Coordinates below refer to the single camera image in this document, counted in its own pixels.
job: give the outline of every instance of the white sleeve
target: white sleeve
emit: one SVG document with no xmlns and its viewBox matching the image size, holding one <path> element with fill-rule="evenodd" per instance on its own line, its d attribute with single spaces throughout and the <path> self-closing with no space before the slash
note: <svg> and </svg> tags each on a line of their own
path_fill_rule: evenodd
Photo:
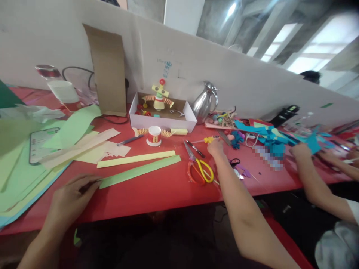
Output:
<svg viewBox="0 0 359 269">
<path fill-rule="evenodd" d="M 353 212 L 354 218 L 356 220 L 356 224 L 358 224 L 358 226 L 359 226 L 359 203 L 356 201 L 348 200 L 348 199 L 346 199 L 346 200 L 348 202 L 350 209 Z"/>
</svg>

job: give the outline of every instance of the stainless steel kettle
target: stainless steel kettle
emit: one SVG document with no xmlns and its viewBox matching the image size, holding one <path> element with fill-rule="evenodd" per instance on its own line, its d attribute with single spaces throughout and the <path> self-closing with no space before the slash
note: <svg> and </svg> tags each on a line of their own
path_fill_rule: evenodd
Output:
<svg viewBox="0 0 359 269">
<path fill-rule="evenodd" d="M 196 116 L 197 124 L 203 124 L 209 113 L 212 113 L 218 105 L 218 89 L 209 81 L 204 81 L 205 88 L 203 92 L 196 98 L 192 107 L 193 113 Z M 212 96 L 216 99 L 214 109 L 211 109 Z"/>
</svg>

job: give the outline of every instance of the blurred area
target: blurred area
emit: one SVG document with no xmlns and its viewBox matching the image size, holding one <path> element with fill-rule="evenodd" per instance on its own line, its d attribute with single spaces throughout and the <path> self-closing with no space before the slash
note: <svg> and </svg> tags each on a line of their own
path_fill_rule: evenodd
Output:
<svg viewBox="0 0 359 269">
<path fill-rule="evenodd" d="M 125 8 L 296 74 L 319 72 L 322 87 L 359 100 L 357 1 L 127 0 Z"/>
</svg>

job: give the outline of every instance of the kettle handle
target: kettle handle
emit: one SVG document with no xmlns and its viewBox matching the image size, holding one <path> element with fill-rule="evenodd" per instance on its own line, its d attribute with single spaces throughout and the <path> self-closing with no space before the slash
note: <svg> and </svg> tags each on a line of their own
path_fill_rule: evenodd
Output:
<svg viewBox="0 0 359 269">
<path fill-rule="evenodd" d="M 218 105 L 218 95 L 217 95 L 217 91 L 218 91 L 218 89 L 217 89 L 216 87 L 213 87 L 212 90 L 211 90 L 212 94 L 214 95 L 214 97 L 215 97 L 215 99 L 216 99 L 216 105 L 214 106 L 214 109 L 209 112 L 210 114 L 212 114 L 212 113 L 216 110 L 217 105 Z"/>
</svg>

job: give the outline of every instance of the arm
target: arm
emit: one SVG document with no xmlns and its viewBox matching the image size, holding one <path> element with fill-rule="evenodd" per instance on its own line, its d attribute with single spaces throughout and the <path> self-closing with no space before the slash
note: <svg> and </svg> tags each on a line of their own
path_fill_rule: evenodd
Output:
<svg viewBox="0 0 359 269">
<path fill-rule="evenodd" d="M 57 268 L 62 238 L 99 187 L 98 179 L 79 175 L 54 193 L 44 226 L 29 245 L 19 269 Z"/>
<path fill-rule="evenodd" d="M 351 179 L 355 181 L 359 181 L 359 168 L 356 168 L 354 166 L 342 162 L 337 156 L 335 156 L 333 153 L 327 150 L 323 150 L 322 152 L 319 152 L 318 155 L 328 163 L 338 168 L 340 171 L 342 171 Z"/>
<path fill-rule="evenodd" d="M 264 219 L 223 152 L 222 141 L 208 146 L 218 177 L 236 244 L 242 256 L 272 268 L 299 268 Z"/>
<path fill-rule="evenodd" d="M 334 216 L 356 223 L 347 201 L 334 195 L 325 182 L 320 178 L 311 159 L 311 151 L 304 143 L 291 149 L 297 167 L 299 179 L 303 183 L 307 199 L 317 207 Z"/>
</svg>

